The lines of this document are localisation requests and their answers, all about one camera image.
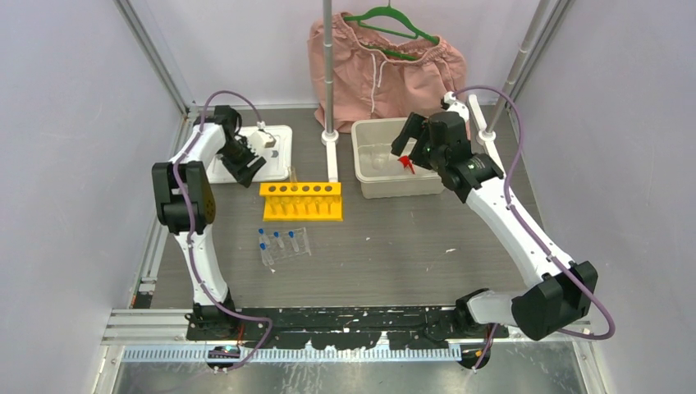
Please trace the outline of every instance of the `test tube rack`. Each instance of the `test tube rack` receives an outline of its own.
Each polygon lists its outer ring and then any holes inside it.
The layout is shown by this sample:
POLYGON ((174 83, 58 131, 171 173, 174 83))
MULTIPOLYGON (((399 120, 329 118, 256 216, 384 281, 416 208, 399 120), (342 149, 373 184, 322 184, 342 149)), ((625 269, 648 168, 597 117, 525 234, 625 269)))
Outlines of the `test tube rack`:
POLYGON ((264 221, 342 221, 340 182, 262 183, 264 221))

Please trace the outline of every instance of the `white drawstring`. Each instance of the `white drawstring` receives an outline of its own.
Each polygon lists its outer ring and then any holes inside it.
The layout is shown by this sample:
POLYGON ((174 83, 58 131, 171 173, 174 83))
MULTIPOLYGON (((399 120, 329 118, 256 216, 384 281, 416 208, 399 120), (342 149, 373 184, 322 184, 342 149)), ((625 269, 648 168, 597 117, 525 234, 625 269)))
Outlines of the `white drawstring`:
POLYGON ((382 86, 382 69, 384 68, 384 65, 387 64, 387 62, 382 62, 382 64, 379 65, 379 76, 377 75, 377 58, 374 56, 374 53, 370 53, 372 56, 372 93, 370 94, 370 100, 372 101, 372 108, 370 109, 370 115, 374 113, 374 93, 377 91, 377 88, 382 86))

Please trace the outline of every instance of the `beige plastic container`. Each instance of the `beige plastic container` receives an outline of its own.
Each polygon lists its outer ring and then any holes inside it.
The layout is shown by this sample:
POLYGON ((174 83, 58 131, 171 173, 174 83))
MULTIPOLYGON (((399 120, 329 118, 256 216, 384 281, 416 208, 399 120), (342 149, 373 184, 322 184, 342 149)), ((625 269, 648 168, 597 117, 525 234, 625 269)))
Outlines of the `beige plastic container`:
MULTIPOLYGON (((391 154, 392 141, 405 122, 405 117, 399 117, 353 123, 350 137, 353 140, 355 176, 366 199, 437 195, 445 190, 436 172, 414 166, 413 174, 404 169, 397 156, 391 154)), ((408 155, 414 145, 414 140, 409 141, 403 155, 408 155)))

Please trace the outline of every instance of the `pink clothing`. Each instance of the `pink clothing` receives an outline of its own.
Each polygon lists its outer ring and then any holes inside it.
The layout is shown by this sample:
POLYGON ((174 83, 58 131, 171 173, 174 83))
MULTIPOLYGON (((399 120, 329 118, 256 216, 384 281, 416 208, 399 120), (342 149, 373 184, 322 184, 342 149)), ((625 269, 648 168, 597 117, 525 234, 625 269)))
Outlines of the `pink clothing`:
MULTIPOLYGON (((430 116, 440 111, 440 100, 447 91, 465 86, 466 62, 450 44, 440 39, 433 44, 416 39, 393 44, 376 30, 343 21, 348 13, 333 16, 333 84, 335 127, 350 132, 354 121, 389 117, 408 117, 411 112, 430 116), (375 45, 418 60, 387 57, 375 45)), ((309 41, 309 72, 319 109, 314 114, 324 123, 323 23, 312 25, 309 41)))

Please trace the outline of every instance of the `test tube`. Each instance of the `test tube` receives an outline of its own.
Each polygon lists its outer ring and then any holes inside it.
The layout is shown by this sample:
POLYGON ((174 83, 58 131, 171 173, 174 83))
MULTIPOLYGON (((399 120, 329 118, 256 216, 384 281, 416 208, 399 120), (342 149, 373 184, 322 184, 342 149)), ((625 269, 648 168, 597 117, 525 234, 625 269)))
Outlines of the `test tube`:
POLYGON ((259 246, 261 247, 261 261, 263 261, 263 265, 273 265, 273 257, 266 250, 266 244, 262 243, 259 246))
POLYGON ((297 245, 297 240, 295 239, 295 233, 293 231, 290 231, 287 233, 288 236, 290 236, 290 243, 292 243, 292 249, 295 251, 295 253, 300 251, 300 246, 297 245))
POLYGON ((280 246, 281 249, 285 249, 285 242, 282 241, 281 234, 278 231, 276 231, 273 233, 273 236, 276 237, 276 241, 278 243, 278 246, 280 246))
POLYGON ((266 234, 263 232, 263 228, 259 228, 259 234, 261 235, 261 241, 266 245, 271 245, 271 240, 268 239, 266 234))

